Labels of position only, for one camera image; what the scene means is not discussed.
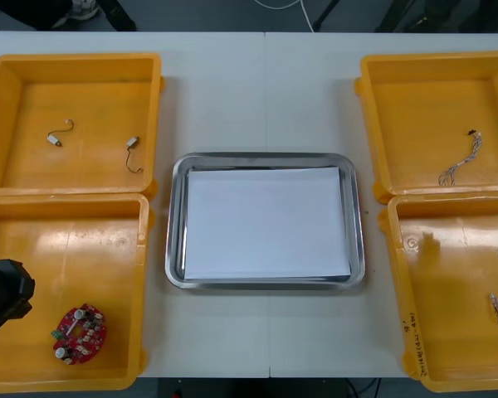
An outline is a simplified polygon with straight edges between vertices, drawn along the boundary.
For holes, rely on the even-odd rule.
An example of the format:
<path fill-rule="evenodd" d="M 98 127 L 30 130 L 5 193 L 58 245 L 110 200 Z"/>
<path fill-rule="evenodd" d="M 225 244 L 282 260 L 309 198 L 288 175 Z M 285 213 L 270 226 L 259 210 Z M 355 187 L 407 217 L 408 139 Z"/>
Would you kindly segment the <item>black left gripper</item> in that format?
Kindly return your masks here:
<path fill-rule="evenodd" d="M 0 260 L 0 327 L 11 319 L 23 318 L 32 310 L 30 300 L 35 279 L 19 261 Z"/>

